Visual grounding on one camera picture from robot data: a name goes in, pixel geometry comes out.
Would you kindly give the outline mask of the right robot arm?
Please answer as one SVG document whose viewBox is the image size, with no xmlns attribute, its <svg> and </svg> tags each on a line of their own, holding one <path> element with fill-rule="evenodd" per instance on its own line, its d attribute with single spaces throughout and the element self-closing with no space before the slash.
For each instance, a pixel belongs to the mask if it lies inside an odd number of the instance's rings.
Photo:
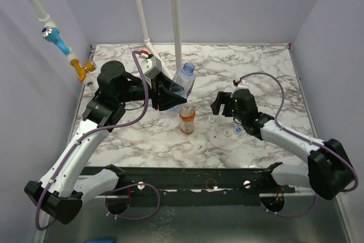
<svg viewBox="0 0 364 243">
<path fill-rule="evenodd" d="M 261 180 L 265 191 L 273 193 L 281 186 L 298 186 L 310 188 L 321 198 L 332 200 L 355 181 L 353 167 L 339 141 L 310 138 L 279 127 L 273 116 L 258 110 L 249 90 L 218 92 L 210 107 L 214 115 L 233 118 L 248 135 L 273 143 L 305 163 L 303 166 L 280 163 L 273 167 Z"/>
</svg>

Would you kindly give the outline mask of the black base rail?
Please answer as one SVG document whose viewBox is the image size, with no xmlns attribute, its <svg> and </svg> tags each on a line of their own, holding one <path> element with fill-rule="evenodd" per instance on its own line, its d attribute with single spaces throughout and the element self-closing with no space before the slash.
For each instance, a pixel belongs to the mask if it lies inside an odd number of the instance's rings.
<svg viewBox="0 0 364 243">
<path fill-rule="evenodd" d="M 260 196 L 293 193 L 289 186 L 279 186 L 270 168 L 147 168 L 124 167 L 124 177 L 117 186 L 137 182 L 153 185 L 139 190 L 105 192 L 100 196 L 121 207 L 202 207 L 219 205 L 259 206 Z"/>
</svg>

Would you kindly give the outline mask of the yellow plastic faucet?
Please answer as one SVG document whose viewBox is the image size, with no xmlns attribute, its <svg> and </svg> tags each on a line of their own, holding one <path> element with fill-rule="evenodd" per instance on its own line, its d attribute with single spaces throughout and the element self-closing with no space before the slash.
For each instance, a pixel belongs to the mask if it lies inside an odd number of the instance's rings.
<svg viewBox="0 0 364 243">
<path fill-rule="evenodd" d="M 76 70 L 80 83 L 84 82 L 89 72 L 93 72 L 97 68 L 95 63 L 91 60 L 87 61 L 84 66 L 81 66 L 77 59 L 73 59 L 71 61 L 71 66 Z"/>
</svg>

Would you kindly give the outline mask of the white vertical pole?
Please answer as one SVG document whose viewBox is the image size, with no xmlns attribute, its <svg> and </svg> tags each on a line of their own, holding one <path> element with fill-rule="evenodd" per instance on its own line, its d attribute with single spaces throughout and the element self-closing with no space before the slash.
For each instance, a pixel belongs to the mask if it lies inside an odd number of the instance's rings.
<svg viewBox="0 0 364 243">
<path fill-rule="evenodd" d="M 182 68 L 180 0 L 171 0 L 176 69 Z"/>
</svg>

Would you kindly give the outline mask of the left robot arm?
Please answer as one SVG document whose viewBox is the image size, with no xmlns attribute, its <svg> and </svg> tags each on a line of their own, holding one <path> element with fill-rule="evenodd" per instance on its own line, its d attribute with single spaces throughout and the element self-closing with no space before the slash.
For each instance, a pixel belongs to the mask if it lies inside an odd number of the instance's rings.
<svg viewBox="0 0 364 243">
<path fill-rule="evenodd" d="M 132 101 L 151 102 L 165 111 L 186 103 L 169 90 L 172 84 L 162 62 L 150 55 L 137 64 L 140 77 L 128 73 L 120 61 L 106 62 L 97 76 L 98 89 L 82 115 L 75 135 L 52 168 L 38 181 L 29 181 L 24 191 L 36 206 L 62 224 L 70 223 L 89 200 L 104 193 L 121 194 L 126 188 L 125 172 L 109 165 L 99 173 L 79 180 L 96 148 L 115 129 Z"/>
</svg>

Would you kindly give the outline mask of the blue plastic faucet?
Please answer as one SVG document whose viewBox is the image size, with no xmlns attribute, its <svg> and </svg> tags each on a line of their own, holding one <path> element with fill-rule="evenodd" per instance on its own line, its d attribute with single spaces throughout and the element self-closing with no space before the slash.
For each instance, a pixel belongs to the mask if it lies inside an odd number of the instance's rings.
<svg viewBox="0 0 364 243">
<path fill-rule="evenodd" d="M 70 54 L 71 50 L 64 43 L 60 31 L 56 27 L 45 26 L 41 31 L 41 37 L 56 45 L 64 55 Z"/>
</svg>

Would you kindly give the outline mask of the blue white Pocari cap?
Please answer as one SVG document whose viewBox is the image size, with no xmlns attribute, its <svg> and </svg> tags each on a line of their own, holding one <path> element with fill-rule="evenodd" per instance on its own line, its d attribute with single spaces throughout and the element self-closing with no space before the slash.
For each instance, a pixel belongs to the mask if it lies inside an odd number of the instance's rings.
<svg viewBox="0 0 364 243">
<path fill-rule="evenodd" d="M 235 127 L 234 132 L 236 134 L 240 134 L 243 131 L 243 129 L 240 126 Z"/>
</svg>

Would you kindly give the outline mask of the blue object at bottom edge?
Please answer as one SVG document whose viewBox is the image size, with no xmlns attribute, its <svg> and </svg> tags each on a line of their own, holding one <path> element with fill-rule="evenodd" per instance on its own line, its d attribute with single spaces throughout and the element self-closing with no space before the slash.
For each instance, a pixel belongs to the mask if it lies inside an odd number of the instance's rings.
<svg viewBox="0 0 364 243">
<path fill-rule="evenodd" d="M 97 240 L 94 243 L 115 243 L 115 241 L 113 239 L 102 239 L 102 240 Z"/>
</svg>

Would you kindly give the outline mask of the blue label Pocari bottle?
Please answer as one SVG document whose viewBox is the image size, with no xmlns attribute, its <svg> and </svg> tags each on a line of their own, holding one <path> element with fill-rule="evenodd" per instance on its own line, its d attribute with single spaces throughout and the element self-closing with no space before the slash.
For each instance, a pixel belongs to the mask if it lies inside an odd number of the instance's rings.
<svg viewBox="0 0 364 243">
<path fill-rule="evenodd" d="M 180 109 L 181 109 L 180 106 L 174 106 L 173 108 L 168 109 L 167 112 L 171 114 L 178 114 Z"/>
</svg>

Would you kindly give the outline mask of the orange tea bottle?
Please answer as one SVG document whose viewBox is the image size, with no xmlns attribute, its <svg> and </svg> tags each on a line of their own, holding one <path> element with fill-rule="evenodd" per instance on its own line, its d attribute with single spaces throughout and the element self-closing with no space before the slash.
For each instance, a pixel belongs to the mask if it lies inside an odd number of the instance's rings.
<svg viewBox="0 0 364 243">
<path fill-rule="evenodd" d="M 196 111 L 192 105 L 186 104 L 181 108 L 179 128 L 184 134 L 190 135 L 194 132 L 195 116 Z"/>
</svg>

